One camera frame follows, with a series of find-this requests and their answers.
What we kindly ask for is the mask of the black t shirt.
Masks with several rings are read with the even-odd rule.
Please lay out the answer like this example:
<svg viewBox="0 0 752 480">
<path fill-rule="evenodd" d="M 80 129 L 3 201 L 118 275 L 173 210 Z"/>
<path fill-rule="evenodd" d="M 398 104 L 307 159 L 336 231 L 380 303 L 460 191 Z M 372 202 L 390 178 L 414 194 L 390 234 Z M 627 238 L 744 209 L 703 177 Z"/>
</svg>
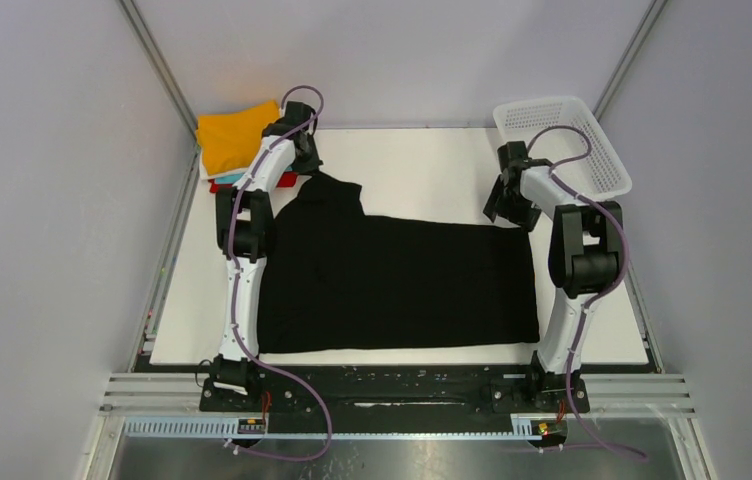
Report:
<svg viewBox="0 0 752 480">
<path fill-rule="evenodd" d="M 368 215 L 360 194 L 318 175 L 277 214 L 258 302 L 261 352 L 539 340 L 526 232 Z"/>
</svg>

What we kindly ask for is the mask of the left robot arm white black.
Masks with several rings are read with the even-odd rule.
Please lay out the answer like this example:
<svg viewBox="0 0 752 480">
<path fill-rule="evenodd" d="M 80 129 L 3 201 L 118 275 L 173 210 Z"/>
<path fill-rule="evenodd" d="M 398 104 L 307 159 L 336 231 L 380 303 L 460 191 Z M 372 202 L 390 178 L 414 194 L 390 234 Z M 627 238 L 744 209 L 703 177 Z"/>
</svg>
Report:
<svg viewBox="0 0 752 480">
<path fill-rule="evenodd" d="M 248 111 L 260 129 L 253 133 L 254 159 L 233 185 L 215 194 L 216 239 L 228 292 L 220 346 L 203 389 L 208 397 L 224 396 L 240 411 L 253 409 L 264 397 L 257 320 L 262 276 L 275 243 L 271 192 L 287 172 L 319 169 L 314 132 L 322 110 L 288 100 Z"/>
</svg>

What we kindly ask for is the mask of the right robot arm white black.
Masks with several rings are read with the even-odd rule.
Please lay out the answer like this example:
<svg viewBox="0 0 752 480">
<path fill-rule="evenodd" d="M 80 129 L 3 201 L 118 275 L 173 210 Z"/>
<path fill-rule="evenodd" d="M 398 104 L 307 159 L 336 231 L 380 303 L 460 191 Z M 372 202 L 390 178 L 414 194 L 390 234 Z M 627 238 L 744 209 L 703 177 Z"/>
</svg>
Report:
<svg viewBox="0 0 752 480">
<path fill-rule="evenodd" d="M 623 280 L 627 248 L 622 213 L 614 201 L 597 202 L 557 176 L 546 159 L 533 159 L 523 141 L 497 150 L 500 173 L 483 213 L 533 231 L 541 216 L 552 224 L 547 269 L 555 288 L 546 332 L 520 383 L 535 410 L 589 410 L 581 379 L 584 334 L 600 300 Z"/>
</svg>

